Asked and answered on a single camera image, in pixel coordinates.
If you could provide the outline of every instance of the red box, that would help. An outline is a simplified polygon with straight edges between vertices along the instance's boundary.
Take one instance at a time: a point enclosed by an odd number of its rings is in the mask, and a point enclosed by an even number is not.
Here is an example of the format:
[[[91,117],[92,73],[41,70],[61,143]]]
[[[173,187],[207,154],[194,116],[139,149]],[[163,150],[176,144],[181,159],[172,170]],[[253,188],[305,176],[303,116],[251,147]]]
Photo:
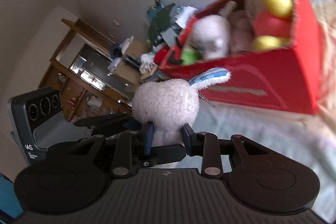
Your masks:
[[[180,43],[185,43],[198,19],[217,14],[227,1],[218,0],[195,14],[180,34]],[[244,8],[244,0],[233,1],[237,2],[238,10]],[[309,0],[294,0],[291,46],[185,66],[168,62],[173,50],[176,59],[181,53],[175,46],[164,58],[160,69],[170,78],[190,80],[210,68],[223,67],[231,72],[231,79],[202,90],[209,100],[314,114],[320,89],[321,33]]]

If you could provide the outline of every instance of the yellow plush toy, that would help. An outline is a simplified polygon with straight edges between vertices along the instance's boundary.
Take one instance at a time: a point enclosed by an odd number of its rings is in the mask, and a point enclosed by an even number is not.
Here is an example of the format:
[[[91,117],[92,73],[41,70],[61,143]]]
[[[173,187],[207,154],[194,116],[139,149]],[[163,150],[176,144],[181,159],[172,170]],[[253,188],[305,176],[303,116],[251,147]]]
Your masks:
[[[255,50],[271,50],[289,41],[290,27],[284,32],[286,35],[275,35],[272,33],[275,29],[272,24],[276,24],[281,32],[291,25],[293,0],[245,0],[245,10],[257,36],[253,45]]]

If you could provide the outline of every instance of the blue striped ear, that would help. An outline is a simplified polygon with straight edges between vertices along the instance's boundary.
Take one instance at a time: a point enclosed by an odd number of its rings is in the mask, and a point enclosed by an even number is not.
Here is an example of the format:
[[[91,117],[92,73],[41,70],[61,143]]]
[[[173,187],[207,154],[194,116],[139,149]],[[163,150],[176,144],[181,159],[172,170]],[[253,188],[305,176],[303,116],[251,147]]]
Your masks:
[[[206,72],[195,76],[188,83],[195,90],[205,89],[210,85],[222,84],[227,82],[231,73],[224,68],[212,68]]]

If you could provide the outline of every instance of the ribbed black surface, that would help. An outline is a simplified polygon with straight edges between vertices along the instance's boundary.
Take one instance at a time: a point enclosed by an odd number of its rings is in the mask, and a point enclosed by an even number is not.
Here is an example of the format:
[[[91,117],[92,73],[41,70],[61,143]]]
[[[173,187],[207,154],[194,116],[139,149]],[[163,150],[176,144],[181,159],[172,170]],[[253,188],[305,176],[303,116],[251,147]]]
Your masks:
[[[47,216],[26,212],[16,224],[313,224],[313,212],[273,216],[237,202],[219,180],[196,169],[141,169],[135,177],[116,180],[96,203],[75,213]]]

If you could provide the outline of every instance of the white plush toy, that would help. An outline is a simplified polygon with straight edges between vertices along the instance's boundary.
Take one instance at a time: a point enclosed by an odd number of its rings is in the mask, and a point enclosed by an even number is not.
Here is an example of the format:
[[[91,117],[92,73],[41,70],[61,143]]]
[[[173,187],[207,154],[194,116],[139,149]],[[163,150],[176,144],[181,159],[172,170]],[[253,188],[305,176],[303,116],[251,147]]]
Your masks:
[[[198,90],[225,83],[230,76],[224,68],[213,68],[189,82],[171,79],[140,86],[133,98],[132,111],[138,122],[154,124],[152,146],[181,143],[179,130],[186,123],[192,126],[198,113]]]
[[[235,7],[236,3],[229,1],[220,15],[205,16],[195,23],[192,39],[198,42],[204,60],[224,58],[228,54],[231,27],[227,17]]]

